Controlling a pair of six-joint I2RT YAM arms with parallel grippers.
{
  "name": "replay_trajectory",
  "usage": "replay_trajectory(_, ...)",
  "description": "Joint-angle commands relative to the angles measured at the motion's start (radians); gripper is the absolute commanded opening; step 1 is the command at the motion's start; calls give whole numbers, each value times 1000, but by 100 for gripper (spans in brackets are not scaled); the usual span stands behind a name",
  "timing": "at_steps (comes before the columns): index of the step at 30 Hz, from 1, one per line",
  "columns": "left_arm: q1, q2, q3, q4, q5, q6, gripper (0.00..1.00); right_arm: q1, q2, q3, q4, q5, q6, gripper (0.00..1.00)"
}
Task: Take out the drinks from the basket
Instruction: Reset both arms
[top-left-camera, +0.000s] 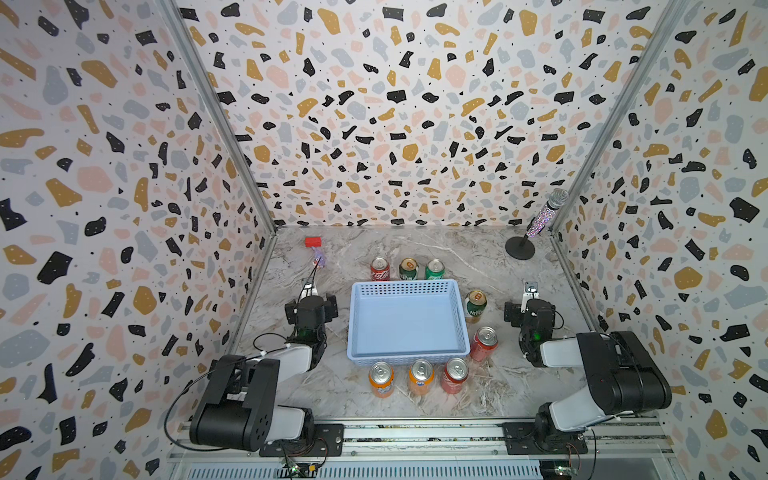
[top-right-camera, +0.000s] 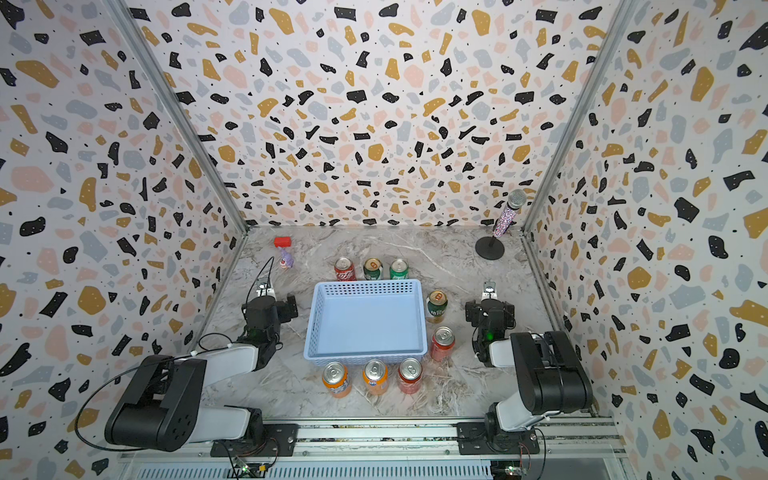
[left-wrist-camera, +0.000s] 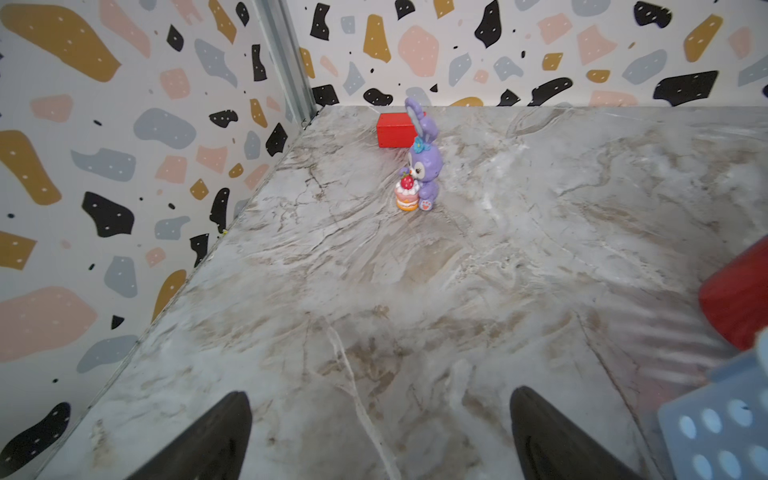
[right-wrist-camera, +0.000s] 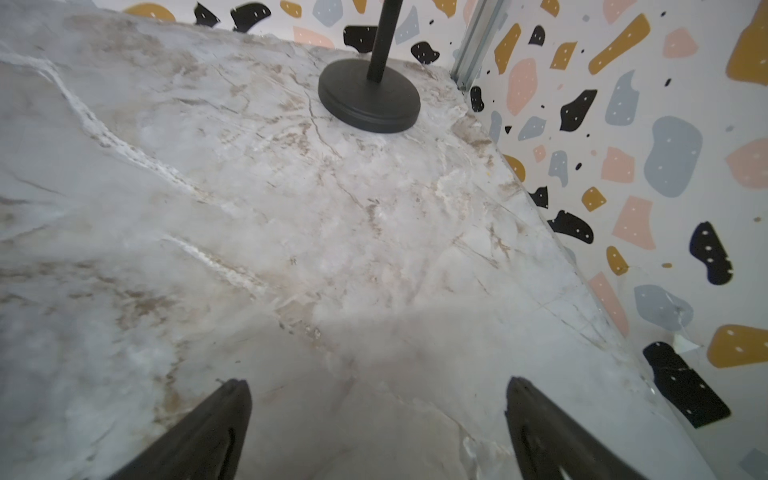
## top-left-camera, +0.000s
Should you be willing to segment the red soda can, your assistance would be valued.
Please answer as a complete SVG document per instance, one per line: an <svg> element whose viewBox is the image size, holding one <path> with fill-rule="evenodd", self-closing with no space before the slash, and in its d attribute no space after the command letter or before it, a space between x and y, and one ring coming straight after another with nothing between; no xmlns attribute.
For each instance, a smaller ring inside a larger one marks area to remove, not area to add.
<svg viewBox="0 0 768 480"><path fill-rule="evenodd" d="M450 395L456 395L463 389L469 375L469 368L463 358L452 358L446 362L441 377L442 389Z"/></svg>
<svg viewBox="0 0 768 480"><path fill-rule="evenodd" d="M497 346L496 331L489 326L480 327L472 339L470 357L476 362L482 362L492 355Z"/></svg>

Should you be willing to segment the dark green beer can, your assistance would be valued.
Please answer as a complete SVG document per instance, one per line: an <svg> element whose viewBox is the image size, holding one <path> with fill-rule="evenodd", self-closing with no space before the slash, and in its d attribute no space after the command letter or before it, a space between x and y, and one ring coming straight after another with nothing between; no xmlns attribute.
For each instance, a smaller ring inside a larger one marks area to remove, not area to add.
<svg viewBox="0 0 768 480"><path fill-rule="evenodd" d="M487 307L487 297L483 291L475 289L465 297L464 304L466 322L468 324L477 323Z"/></svg>

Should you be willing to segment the red cola can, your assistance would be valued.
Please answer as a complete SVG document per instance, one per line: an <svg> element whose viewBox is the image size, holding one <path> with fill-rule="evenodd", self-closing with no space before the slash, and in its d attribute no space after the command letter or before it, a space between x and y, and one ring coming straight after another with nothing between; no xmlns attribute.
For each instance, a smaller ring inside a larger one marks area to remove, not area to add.
<svg viewBox="0 0 768 480"><path fill-rule="evenodd" d="M371 280L372 281L389 281L390 280L390 265L389 262L383 257L376 257L370 264Z"/></svg>

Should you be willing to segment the red soda can front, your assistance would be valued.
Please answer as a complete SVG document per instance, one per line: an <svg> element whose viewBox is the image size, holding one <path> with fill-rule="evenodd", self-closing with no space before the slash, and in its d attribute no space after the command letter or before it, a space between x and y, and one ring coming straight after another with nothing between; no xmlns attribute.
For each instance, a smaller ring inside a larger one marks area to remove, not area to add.
<svg viewBox="0 0 768 480"><path fill-rule="evenodd" d="M469 368L463 358L452 358L446 362L441 377L442 389L450 395L456 395L463 389L469 375Z"/></svg>

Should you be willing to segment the orange soda can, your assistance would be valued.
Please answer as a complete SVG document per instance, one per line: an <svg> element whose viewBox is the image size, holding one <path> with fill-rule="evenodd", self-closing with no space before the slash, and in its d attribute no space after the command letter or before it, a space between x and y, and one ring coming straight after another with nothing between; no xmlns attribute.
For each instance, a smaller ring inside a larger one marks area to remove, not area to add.
<svg viewBox="0 0 768 480"><path fill-rule="evenodd" d="M434 381L434 367L425 359L417 359L408 371L408 386L417 396L426 395Z"/></svg>
<svg viewBox="0 0 768 480"><path fill-rule="evenodd" d="M373 364L369 370L368 379L375 396L387 398L392 394L394 371L388 363L379 361Z"/></svg>

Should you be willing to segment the green and cream can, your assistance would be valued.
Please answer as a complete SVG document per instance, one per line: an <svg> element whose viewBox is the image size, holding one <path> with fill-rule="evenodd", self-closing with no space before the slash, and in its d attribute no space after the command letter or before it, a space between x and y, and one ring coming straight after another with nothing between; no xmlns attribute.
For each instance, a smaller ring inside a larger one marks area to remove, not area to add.
<svg viewBox="0 0 768 480"><path fill-rule="evenodd" d="M401 280L416 280L419 274L419 264L414 258L405 258L399 264L398 272Z"/></svg>

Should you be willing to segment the green soda can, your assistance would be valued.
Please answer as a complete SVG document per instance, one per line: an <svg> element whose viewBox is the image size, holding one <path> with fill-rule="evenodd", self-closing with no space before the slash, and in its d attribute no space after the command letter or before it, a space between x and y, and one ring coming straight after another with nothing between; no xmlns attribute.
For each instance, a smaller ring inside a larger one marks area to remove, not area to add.
<svg viewBox="0 0 768 480"><path fill-rule="evenodd" d="M445 265L437 258L430 260L425 267L426 280L439 280L444 277Z"/></svg>

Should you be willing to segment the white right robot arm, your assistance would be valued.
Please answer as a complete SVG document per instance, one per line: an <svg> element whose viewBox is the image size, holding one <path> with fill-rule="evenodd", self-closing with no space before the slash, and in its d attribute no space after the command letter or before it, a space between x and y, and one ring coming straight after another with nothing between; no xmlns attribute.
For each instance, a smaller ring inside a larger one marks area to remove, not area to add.
<svg viewBox="0 0 768 480"><path fill-rule="evenodd" d="M586 332L554 338L558 312L548 301L507 302L504 321L517 328L524 358L537 368L579 368L586 385L568 397L541 405L530 422L502 425L507 452L521 455L582 454L583 434L625 413L670 406L668 380L631 331Z"/></svg>

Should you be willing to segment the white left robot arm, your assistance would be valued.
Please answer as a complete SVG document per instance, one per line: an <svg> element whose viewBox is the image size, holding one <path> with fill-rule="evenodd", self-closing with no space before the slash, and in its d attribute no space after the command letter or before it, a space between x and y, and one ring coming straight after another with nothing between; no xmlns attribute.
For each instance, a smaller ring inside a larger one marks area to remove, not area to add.
<svg viewBox="0 0 768 480"><path fill-rule="evenodd" d="M255 452L280 444L291 454L315 444L312 410L277 403L280 383L318 366L327 347L326 324L338 317L336 297L310 294L285 306L293 327L285 344L255 357L225 355L206 376L189 438L213 449Z"/></svg>

